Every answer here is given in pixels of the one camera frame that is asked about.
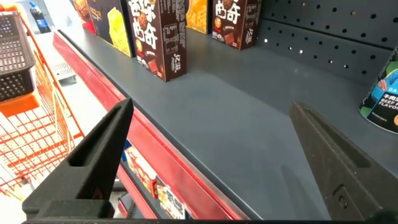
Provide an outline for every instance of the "brown cookie box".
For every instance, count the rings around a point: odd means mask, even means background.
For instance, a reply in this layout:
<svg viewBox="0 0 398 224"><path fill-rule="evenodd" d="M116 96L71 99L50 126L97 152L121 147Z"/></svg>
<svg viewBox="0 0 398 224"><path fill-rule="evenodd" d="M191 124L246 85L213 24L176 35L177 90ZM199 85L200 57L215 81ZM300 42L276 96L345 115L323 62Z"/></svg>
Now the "brown cookie box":
<svg viewBox="0 0 398 224"><path fill-rule="evenodd" d="M187 72L184 0L127 0L138 63L163 81Z"/></svg>
<svg viewBox="0 0 398 224"><path fill-rule="evenodd" d="M212 37L238 50L257 39L261 0L214 0Z"/></svg>

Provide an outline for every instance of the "red packaging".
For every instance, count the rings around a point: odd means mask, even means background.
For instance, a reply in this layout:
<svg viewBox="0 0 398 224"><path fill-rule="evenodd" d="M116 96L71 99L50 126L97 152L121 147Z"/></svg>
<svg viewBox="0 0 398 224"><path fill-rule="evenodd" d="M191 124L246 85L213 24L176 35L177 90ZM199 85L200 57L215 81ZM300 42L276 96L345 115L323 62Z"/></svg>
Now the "red packaging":
<svg viewBox="0 0 398 224"><path fill-rule="evenodd" d="M124 153L127 157L129 168L137 175L150 194L157 198L156 172L134 147L127 148Z"/></svg>
<svg viewBox="0 0 398 224"><path fill-rule="evenodd" d="M79 15L83 27L95 34L93 20L91 19L86 0L73 0L73 6Z"/></svg>

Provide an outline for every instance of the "pegboard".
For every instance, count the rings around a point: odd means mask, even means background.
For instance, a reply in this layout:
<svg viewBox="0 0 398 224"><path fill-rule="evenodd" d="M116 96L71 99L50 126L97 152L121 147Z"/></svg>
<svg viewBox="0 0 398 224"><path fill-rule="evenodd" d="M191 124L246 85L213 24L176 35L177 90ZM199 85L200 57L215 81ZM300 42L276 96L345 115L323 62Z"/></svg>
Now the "pegboard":
<svg viewBox="0 0 398 224"><path fill-rule="evenodd" d="M262 18L391 50L398 43L397 0L263 0Z"/></svg>
<svg viewBox="0 0 398 224"><path fill-rule="evenodd" d="M372 85L391 50L273 21L262 21L257 46L364 85Z"/></svg>

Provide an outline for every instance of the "yellow snack box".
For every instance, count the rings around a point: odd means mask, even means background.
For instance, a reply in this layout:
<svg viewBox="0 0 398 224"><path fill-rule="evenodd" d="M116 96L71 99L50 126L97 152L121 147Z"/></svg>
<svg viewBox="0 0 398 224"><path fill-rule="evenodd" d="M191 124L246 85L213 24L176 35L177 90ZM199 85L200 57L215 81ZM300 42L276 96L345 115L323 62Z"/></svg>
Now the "yellow snack box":
<svg viewBox="0 0 398 224"><path fill-rule="evenodd" d="M209 0L185 0L188 8L187 27L209 34L211 30L211 2Z"/></svg>

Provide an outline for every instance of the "snack package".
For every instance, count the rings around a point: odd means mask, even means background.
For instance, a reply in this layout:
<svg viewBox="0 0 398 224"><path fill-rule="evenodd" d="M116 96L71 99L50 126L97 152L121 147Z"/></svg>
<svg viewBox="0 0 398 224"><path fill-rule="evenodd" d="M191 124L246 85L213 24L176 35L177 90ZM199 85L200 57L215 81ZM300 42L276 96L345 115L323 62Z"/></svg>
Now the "snack package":
<svg viewBox="0 0 398 224"><path fill-rule="evenodd" d="M212 3L210 0L185 0L187 6L187 27L209 34L211 31Z"/></svg>
<svg viewBox="0 0 398 224"><path fill-rule="evenodd" d="M359 112L380 128L398 134L398 46L359 106Z"/></svg>
<svg viewBox="0 0 398 224"><path fill-rule="evenodd" d="M160 177L156 178L157 193L160 206L173 219L186 219L186 211L183 204L175 197L172 191L163 183Z"/></svg>
<svg viewBox="0 0 398 224"><path fill-rule="evenodd" d="M169 81L187 72L184 0L127 0L138 63Z"/></svg>
<svg viewBox="0 0 398 224"><path fill-rule="evenodd" d="M156 187L157 182L155 170L149 165L149 163L143 158L141 153L139 153L134 146L127 148L124 153L126 154L129 168L141 180L150 194L154 198L157 198L158 191Z"/></svg>
<svg viewBox="0 0 398 224"><path fill-rule="evenodd" d="M257 39L261 0L214 0L212 37L238 50Z"/></svg>
<svg viewBox="0 0 398 224"><path fill-rule="evenodd" d="M97 36L133 57L131 27L123 16L127 14L125 0L87 0L87 3Z"/></svg>
<svg viewBox="0 0 398 224"><path fill-rule="evenodd" d="M86 0L73 0L73 6L79 15L82 26L95 34L93 20L91 19Z"/></svg>

